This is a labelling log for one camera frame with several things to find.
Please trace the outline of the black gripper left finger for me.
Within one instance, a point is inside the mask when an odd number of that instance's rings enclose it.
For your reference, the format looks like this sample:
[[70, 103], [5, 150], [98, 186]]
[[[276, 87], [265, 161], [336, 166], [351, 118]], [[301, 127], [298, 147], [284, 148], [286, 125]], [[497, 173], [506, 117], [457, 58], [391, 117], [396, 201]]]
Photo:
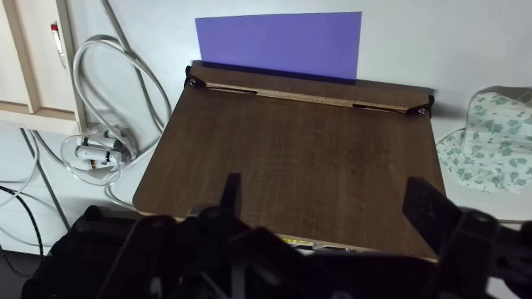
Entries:
[[220, 206], [226, 213], [233, 216], [240, 216], [241, 213], [241, 175], [240, 173], [228, 175]]

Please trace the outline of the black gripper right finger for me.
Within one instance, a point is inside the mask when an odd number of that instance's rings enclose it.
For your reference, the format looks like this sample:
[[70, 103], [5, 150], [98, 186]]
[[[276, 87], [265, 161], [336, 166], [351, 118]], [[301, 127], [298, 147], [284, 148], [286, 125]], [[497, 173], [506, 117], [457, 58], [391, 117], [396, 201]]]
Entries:
[[426, 245], [439, 253], [451, 238], [461, 218], [461, 210], [424, 178], [409, 178], [403, 215]]

